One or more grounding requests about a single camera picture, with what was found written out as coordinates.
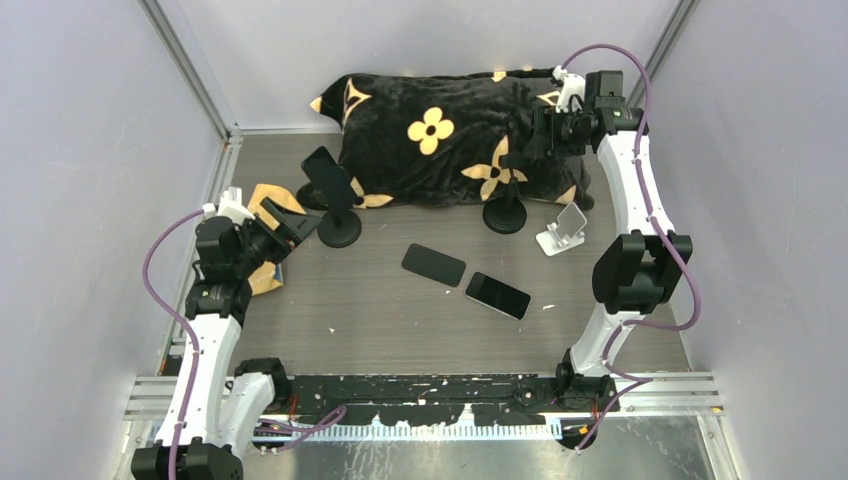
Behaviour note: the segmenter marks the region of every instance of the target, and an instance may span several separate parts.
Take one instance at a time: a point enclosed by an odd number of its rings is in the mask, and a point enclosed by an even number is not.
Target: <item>round stand base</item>
[[[359,238],[362,233],[362,221],[359,216],[350,210],[340,214],[327,212],[321,218],[318,225],[318,238],[321,242],[332,248],[344,248]]]
[[[517,199],[507,206],[504,198],[496,198],[483,206],[483,223],[493,232],[509,235],[527,223],[527,209]]]

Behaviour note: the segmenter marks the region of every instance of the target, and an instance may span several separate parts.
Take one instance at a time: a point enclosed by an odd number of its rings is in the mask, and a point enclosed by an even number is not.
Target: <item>yellow cloth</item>
[[[257,217],[261,218],[269,227],[276,229],[280,226],[280,222],[274,219],[262,207],[262,200],[265,198],[271,199],[272,202],[285,208],[293,213],[306,214],[306,210],[297,202],[294,195],[283,187],[276,185],[268,185],[260,183],[253,190],[253,195],[250,197],[250,202],[247,204],[247,209]],[[271,262],[265,262],[259,267],[253,275],[248,279],[250,288],[253,290],[253,295],[270,292],[271,290],[283,286],[283,267],[282,265],[274,265]]]

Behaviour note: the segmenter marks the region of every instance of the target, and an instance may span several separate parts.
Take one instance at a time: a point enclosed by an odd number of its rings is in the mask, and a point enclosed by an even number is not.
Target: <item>smartphone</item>
[[[401,266],[404,270],[435,280],[451,287],[458,287],[465,262],[444,253],[413,243],[406,251]]]
[[[530,305],[530,295],[480,272],[471,277],[465,296],[516,320],[524,318]]]

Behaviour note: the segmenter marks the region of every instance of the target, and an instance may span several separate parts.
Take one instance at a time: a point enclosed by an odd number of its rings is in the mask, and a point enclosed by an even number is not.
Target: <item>white phone stand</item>
[[[586,241],[583,228],[587,223],[580,207],[576,203],[569,203],[557,215],[555,223],[549,223],[547,230],[536,235],[536,242],[545,255],[552,257]]]

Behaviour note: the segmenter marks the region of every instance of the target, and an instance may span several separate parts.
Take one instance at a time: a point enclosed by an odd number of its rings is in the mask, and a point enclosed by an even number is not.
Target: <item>pillow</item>
[[[552,70],[462,77],[345,75],[311,106],[342,130],[339,164],[351,178],[357,207],[481,203],[504,194],[510,171],[500,158],[524,149],[534,103],[554,105]],[[511,169],[519,196],[594,205],[581,157]],[[298,201],[326,208],[310,184]]]

